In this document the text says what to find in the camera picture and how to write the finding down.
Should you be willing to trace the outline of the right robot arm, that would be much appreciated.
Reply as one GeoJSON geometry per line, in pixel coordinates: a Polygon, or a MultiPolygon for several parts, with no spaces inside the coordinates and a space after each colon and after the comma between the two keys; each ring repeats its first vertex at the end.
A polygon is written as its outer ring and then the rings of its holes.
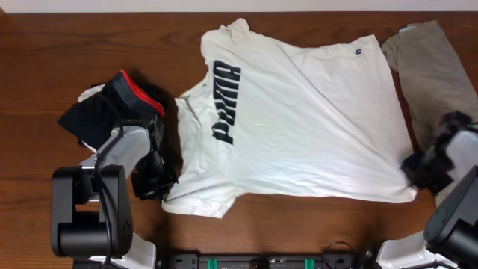
{"type": "Polygon", "coordinates": [[[477,267],[477,133],[458,132],[445,152],[460,180],[424,231],[382,244],[381,268],[477,267]]]}

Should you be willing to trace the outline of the white printed t-shirt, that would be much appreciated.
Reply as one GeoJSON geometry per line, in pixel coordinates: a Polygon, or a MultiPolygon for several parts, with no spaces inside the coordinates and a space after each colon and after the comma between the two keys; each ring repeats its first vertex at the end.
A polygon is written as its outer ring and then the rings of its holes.
{"type": "Polygon", "coordinates": [[[412,143],[377,39],[301,48],[244,19],[202,35],[206,76],[176,98],[172,214],[221,218],[244,194],[411,202],[412,143]]]}

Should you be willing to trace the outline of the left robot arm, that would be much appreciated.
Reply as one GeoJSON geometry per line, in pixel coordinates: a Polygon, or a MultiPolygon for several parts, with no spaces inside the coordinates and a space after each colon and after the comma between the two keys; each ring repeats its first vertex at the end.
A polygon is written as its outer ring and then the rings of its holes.
{"type": "Polygon", "coordinates": [[[157,247],[134,232],[127,183],[140,200],[163,200],[177,183],[160,147],[161,119],[126,120],[76,167],[52,176],[51,246],[74,268],[156,268],[157,247]]]}

